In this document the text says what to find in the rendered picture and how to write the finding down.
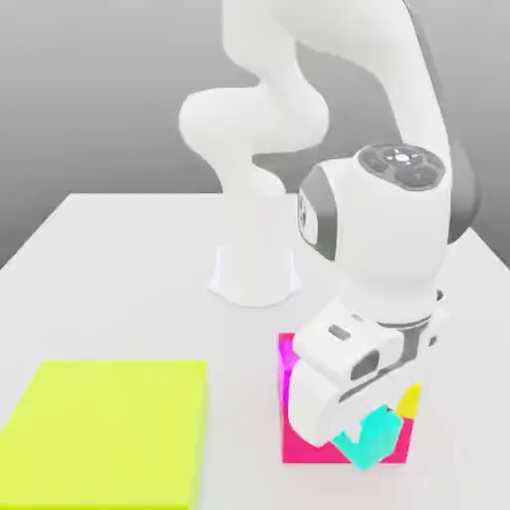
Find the small yellow cube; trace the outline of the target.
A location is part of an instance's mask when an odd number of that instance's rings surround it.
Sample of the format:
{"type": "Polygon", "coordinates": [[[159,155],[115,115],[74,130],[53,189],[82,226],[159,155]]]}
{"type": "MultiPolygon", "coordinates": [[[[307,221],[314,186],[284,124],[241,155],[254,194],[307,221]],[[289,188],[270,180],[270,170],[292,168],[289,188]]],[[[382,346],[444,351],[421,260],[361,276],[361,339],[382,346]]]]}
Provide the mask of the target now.
{"type": "Polygon", "coordinates": [[[412,384],[403,394],[395,413],[403,418],[415,419],[420,397],[421,383],[412,384]]]}

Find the large yellow-green box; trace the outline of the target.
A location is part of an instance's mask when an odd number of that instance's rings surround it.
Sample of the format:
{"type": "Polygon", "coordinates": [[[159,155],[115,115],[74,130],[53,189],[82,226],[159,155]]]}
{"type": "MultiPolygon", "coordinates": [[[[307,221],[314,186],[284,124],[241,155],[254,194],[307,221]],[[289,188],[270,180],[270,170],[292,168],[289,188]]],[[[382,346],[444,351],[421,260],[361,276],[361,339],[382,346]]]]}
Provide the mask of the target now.
{"type": "Polygon", "coordinates": [[[0,510],[197,510],[204,361],[45,361],[0,431],[0,510]]]}

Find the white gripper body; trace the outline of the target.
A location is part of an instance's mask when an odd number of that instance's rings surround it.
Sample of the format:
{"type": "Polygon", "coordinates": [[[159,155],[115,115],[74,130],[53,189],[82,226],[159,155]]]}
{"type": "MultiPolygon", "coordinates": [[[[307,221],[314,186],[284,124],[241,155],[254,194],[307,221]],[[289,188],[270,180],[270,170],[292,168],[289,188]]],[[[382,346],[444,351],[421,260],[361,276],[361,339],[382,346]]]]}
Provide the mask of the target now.
{"type": "Polygon", "coordinates": [[[289,421],[306,442],[321,447],[380,406],[396,407],[409,386],[411,364],[406,364],[342,400],[332,381],[299,360],[290,379],[289,421]]]}

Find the small cyan cube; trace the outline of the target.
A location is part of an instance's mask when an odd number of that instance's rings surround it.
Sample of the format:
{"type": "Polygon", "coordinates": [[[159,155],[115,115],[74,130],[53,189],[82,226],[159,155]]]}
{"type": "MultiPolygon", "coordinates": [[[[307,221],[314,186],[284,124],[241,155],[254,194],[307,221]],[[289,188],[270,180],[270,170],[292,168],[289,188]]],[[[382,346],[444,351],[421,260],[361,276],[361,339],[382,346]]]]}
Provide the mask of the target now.
{"type": "Polygon", "coordinates": [[[364,471],[393,453],[402,426],[403,419],[382,405],[362,420],[357,441],[344,431],[332,439],[332,444],[364,471]]]}

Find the large pink box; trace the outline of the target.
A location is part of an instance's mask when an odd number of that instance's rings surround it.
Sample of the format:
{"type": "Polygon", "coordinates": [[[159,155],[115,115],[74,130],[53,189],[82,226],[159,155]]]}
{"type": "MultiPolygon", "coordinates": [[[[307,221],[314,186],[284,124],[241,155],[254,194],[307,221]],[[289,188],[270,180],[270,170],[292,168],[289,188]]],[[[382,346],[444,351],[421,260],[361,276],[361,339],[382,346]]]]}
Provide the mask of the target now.
{"type": "MultiPolygon", "coordinates": [[[[278,401],[281,430],[281,459],[283,463],[350,463],[332,443],[315,447],[302,439],[290,425],[288,418],[289,382],[299,357],[293,350],[293,333],[278,336],[278,401]]],[[[379,463],[406,464],[414,419],[403,418],[403,426],[393,453],[379,463]]]]}

